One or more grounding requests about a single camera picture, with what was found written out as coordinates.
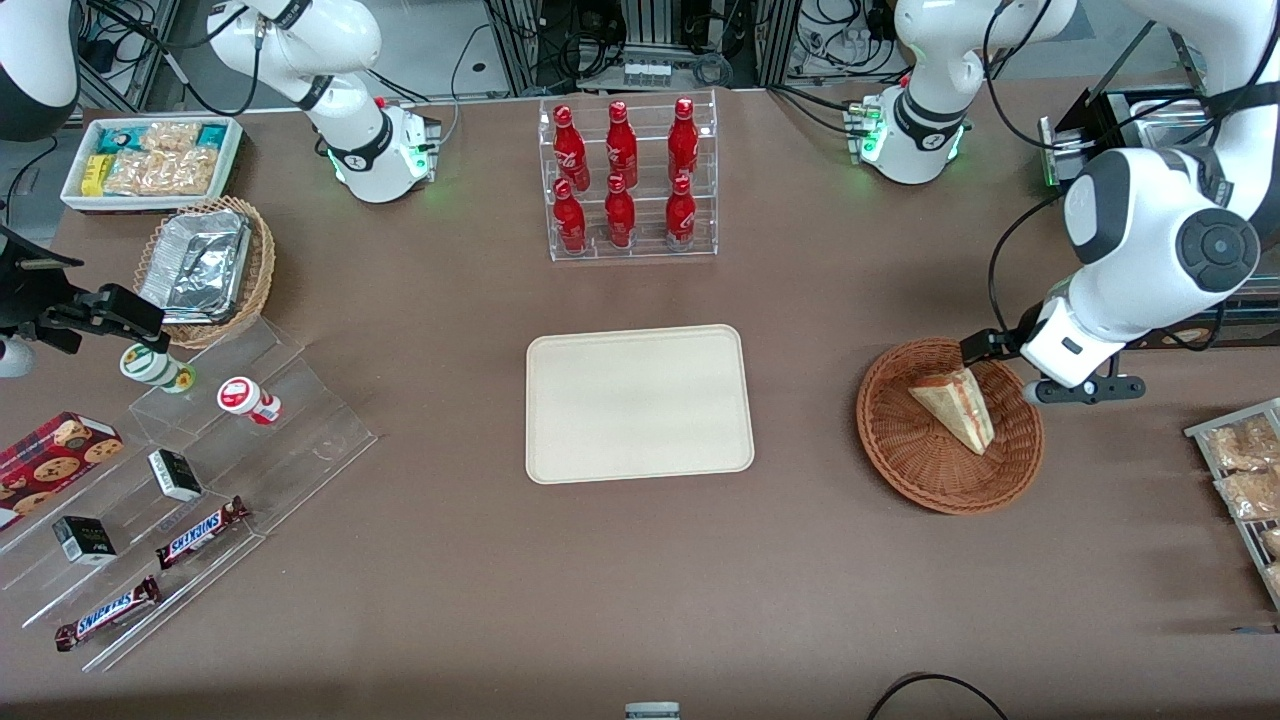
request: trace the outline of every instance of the brown table surface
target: brown table surface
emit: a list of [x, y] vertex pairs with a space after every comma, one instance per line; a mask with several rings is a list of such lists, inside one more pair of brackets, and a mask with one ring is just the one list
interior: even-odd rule
[[[1029, 131], [1084, 83], [1002, 100]], [[892, 345], [991, 323], [987, 258], [1043, 192], [1037, 151], [983, 96], [954, 165], [902, 187], [764, 92], [717, 97], [721, 255], [621, 268], [548, 260], [534, 101], [466, 106], [439, 181], [384, 206], [334, 182], [302, 114], [243, 117], [232, 190], [275, 233], [266, 315], [385, 437], [106, 674], [0, 611], [8, 716], [598, 719], [669, 698], [690, 720], [860, 717], [919, 670], [1023, 719], [1280, 715], [1280, 638], [1228, 632], [1275, 615], [1181, 436], [1280, 396], [1277, 354], [1134, 354], [1147, 397], [1046, 410], [1011, 507], [919, 509], [870, 468], [852, 398]], [[68, 211], [55, 249], [82, 286], [128, 281], [155, 223]], [[1060, 211], [1002, 263], [1016, 316], [1075, 266]], [[529, 480], [534, 338], [704, 323], [742, 336], [749, 470]], [[41, 350], [0, 384], [0, 438], [124, 413], [123, 346]]]

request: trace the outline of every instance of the acrylic display rack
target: acrylic display rack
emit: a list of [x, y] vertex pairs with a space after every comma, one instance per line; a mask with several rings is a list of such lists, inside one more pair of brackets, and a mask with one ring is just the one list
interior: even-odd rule
[[[127, 615], [73, 648], [69, 661], [108, 670], [252, 552], [294, 510], [375, 442], [365, 424], [329, 391], [301, 356], [302, 348], [257, 318], [191, 360], [196, 386], [173, 396], [151, 389], [116, 421], [125, 451], [65, 500], [47, 502], [6, 539], [0, 555], [3, 601], [23, 628], [49, 637], [155, 575], [164, 601]], [[218, 407], [221, 382], [247, 375], [282, 401], [271, 425]], [[161, 495], [147, 455], [180, 452], [204, 487], [192, 502]], [[198, 552], [160, 571], [155, 550], [239, 495], [252, 511]], [[61, 515], [97, 518], [118, 556], [93, 568], [67, 561], [54, 538]]]
[[[1220, 495], [1222, 493], [1222, 479], [1226, 477], [1226, 473], [1222, 471], [1219, 459], [1213, 455], [1208, 442], [1206, 442], [1206, 433], [1216, 428], [1248, 420], [1256, 415], [1262, 415], [1267, 419], [1267, 423], [1271, 424], [1271, 430], [1276, 433], [1277, 438], [1280, 438], [1280, 415], [1277, 415], [1277, 413], [1280, 413], [1280, 398], [1253, 405], [1252, 407], [1245, 407], [1244, 410], [1231, 413], [1230, 415], [1222, 415], [1216, 420], [1201, 423], [1199, 425], [1193, 425], [1183, 430], [1183, 434], [1193, 438], [1196, 441], [1196, 446], [1199, 447], [1201, 455], [1204, 456], [1204, 461], [1208, 464], [1210, 471], [1213, 473], [1213, 487], [1217, 488]], [[1224, 495], [1222, 500], [1228, 503], [1228, 507], [1230, 507], [1230, 498]], [[1280, 523], [1276, 520], [1240, 520], [1235, 518], [1234, 514], [1233, 520], [1235, 521], [1235, 527], [1240, 530], [1240, 537], [1244, 538], [1244, 546], [1248, 548], [1249, 556], [1253, 559], [1253, 564], [1258, 569], [1258, 574], [1262, 574], [1263, 569], [1268, 565], [1280, 562], [1280, 557], [1272, 556], [1266, 544], [1262, 542], [1262, 533], [1276, 528]], [[1265, 577], [1262, 584], [1266, 585], [1267, 593], [1271, 596], [1271, 603], [1276, 610], [1280, 610], [1280, 592], [1277, 592], [1271, 583], [1267, 583]]]
[[[694, 240], [689, 250], [675, 251], [667, 246], [667, 199], [671, 196], [671, 178], [667, 172], [667, 135], [675, 119], [676, 99], [694, 101], [694, 123], [698, 126], [698, 170], [694, 173], [690, 193], [698, 204], [694, 215]], [[608, 238], [604, 217], [604, 199], [609, 161], [604, 150], [604, 137], [609, 132], [609, 100], [600, 96], [570, 96], [543, 100], [539, 106], [538, 150], [541, 158], [543, 201], [547, 206], [547, 240], [552, 260], [630, 260], [643, 258], [684, 258], [716, 255], [719, 250], [719, 223], [717, 197], [719, 195], [716, 136], [716, 94], [696, 92], [644, 92], [627, 95], [627, 115], [636, 131], [640, 178], [631, 188], [636, 206], [636, 237], [627, 250], [617, 249]], [[552, 206], [556, 196], [552, 183], [559, 177], [556, 164], [556, 123], [552, 110], [568, 105], [573, 110], [573, 124], [586, 142], [586, 167], [591, 172], [591, 184], [577, 193], [586, 213], [586, 252], [570, 255], [556, 232]]]

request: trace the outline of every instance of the red aluminum bottle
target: red aluminum bottle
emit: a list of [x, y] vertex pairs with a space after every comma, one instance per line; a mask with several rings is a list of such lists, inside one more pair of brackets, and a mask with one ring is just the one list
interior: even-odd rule
[[676, 252], [689, 250], [694, 243], [694, 213], [698, 204], [689, 195], [689, 176], [680, 176], [671, 183], [671, 197], [667, 199], [667, 247]]
[[564, 252], [581, 255], [586, 252], [586, 215], [582, 214], [582, 205], [573, 197], [573, 186], [564, 178], [556, 178], [556, 204], [552, 205], [552, 214], [556, 215], [556, 232], [561, 236]]
[[627, 192], [622, 173], [609, 176], [609, 196], [604, 200], [604, 214], [609, 218], [609, 242], [626, 250], [635, 242], [636, 204]]
[[676, 100], [676, 122], [667, 136], [667, 152], [671, 182], [676, 182], [681, 173], [694, 177], [698, 169], [698, 126], [694, 124], [694, 101], [689, 97]]
[[604, 149], [609, 154], [609, 172], [621, 173], [627, 187], [635, 187], [640, 182], [636, 131], [627, 120], [627, 104], [621, 100], [609, 102], [609, 135], [604, 138]]
[[579, 192], [586, 192], [591, 186], [591, 172], [586, 169], [582, 133], [573, 127], [573, 111], [568, 105], [557, 105], [552, 117], [556, 119], [556, 164], [559, 165], [561, 177], [568, 178]]

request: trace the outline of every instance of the red cookie box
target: red cookie box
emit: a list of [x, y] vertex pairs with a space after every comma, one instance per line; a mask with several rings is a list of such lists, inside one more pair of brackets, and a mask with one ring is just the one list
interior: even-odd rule
[[110, 425], [61, 413], [0, 451], [0, 530], [124, 447]]

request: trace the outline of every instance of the wicker basket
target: wicker basket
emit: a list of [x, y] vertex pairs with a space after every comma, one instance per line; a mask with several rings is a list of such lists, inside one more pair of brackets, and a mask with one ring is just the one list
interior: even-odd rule
[[[275, 270], [275, 241], [271, 238], [271, 228], [262, 222], [262, 215], [252, 205], [237, 197], [219, 197], [207, 202], [200, 202], [191, 208], [183, 208], [178, 214], [193, 215], [198, 213], [212, 213], [216, 210], [236, 210], [253, 223], [253, 234], [250, 238], [250, 255], [244, 260], [244, 277], [241, 281], [239, 297], [237, 299], [236, 315], [220, 325], [165, 325], [165, 332], [173, 338], [173, 343], [191, 350], [204, 350], [232, 331], [236, 325], [248, 320], [262, 311], [266, 305], [266, 296], [271, 292], [271, 272]], [[142, 251], [142, 261], [133, 272], [133, 292], [142, 290], [142, 281], [147, 277], [151, 266], [151, 254], [156, 247], [156, 238], [164, 228], [165, 219], [160, 227], [151, 233], [151, 241]]]
[[909, 392], [913, 382], [961, 368], [950, 338], [908, 342], [881, 355], [858, 391], [858, 434], [872, 464], [896, 491], [951, 515], [989, 512], [1014, 501], [1039, 471], [1044, 425], [1023, 400], [1023, 380], [1001, 363], [979, 363], [996, 437], [984, 455], [955, 438]]

